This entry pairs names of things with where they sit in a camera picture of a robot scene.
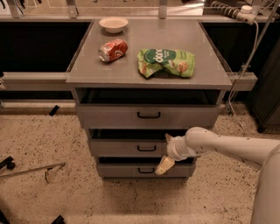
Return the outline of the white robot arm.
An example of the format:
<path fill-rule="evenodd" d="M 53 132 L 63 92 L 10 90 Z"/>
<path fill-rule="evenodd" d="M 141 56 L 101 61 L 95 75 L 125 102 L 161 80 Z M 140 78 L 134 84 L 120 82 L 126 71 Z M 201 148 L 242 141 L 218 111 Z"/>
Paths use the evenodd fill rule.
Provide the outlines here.
<path fill-rule="evenodd" d="M 190 128 L 184 136 L 166 135 L 166 154 L 157 175 L 176 162 L 211 151 L 233 158 L 260 171 L 250 224 L 280 224 L 280 141 L 241 136 L 222 136 L 201 127 Z"/>

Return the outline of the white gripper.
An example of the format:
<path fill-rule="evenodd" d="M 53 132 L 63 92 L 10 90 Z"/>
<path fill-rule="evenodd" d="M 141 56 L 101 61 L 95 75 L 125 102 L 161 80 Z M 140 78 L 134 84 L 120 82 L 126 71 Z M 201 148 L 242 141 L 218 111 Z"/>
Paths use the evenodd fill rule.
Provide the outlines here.
<path fill-rule="evenodd" d="M 184 136 L 173 137 L 165 133 L 165 140 L 167 142 L 166 152 L 168 157 L 163 156 L 161 158 L 155 171 L 157 175 L 163 175 L 169 171 L 175 165 L 175 161 L 196 157 L 196 152 L 187 145 Z"/>

